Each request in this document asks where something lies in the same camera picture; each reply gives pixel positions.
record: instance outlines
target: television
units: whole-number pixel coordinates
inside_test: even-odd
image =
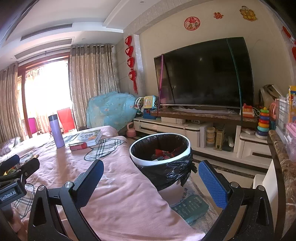
[[[158,88],[161,58],[154,58]],[[241,101],[254,106],[252,69],[243,37],[197,43],[163,55],[161,105],[240,108]]]

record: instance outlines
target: stacking ring toy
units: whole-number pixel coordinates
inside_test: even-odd
[[[262,128],[269,128],[269,124],[263,124],[261,122],[258,123],[258,126],[260,126]]]
[[[263,128],[263,127],[260,127],[260,126],[257,126],[257,129],[259,131],[262,131],[262,132],[268,132],[269,131],[269,128]]]
[[[261,115],[261,116],[269,116],[269,113],[263,113],[263,112],[260,112],[260,115]]]
[[[256,133],[257,133],[258,135],[260,135],[260,136],[263,136],[263,137],[268,136],[268,132],[263,132],[263,131],[259,131],[259,130],[257,130]]]
[[[261,122],[262,124],[269,124],[269,120],[259,119],[259,122]]]
[[[268,116],[260,116],[259,120],[269,121],[269,117]]]
[[[265,136],[261,136],[261,135],[259,135],[257,132],[255,133],[255,135],[258,137],[258,138],[260,138],[260,139],[263,139],[263,140],[266,140],[267,139],[267,136],[265,137]]]
[[[262,113],[269,113],[269,110],[266,109],[266,107],[264,107],[263,109],[260,110]]]

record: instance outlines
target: blue blanket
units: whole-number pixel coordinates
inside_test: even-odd
[[[135,100],[133,95],[117,92],[90,98],[86,112],[86,127],[112,126],[119,131],[135,117]]]

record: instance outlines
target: blue gripper pad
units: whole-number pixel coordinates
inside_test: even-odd
[[[198,165],[198,173],[211,194],[215,204],[218,207],[225,209],[228,202],[227,191],[204,161]]]

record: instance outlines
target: pink storage container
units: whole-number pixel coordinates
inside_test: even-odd
[[[286,150],[291,161],[296,162],[296,123],[287,123]]]

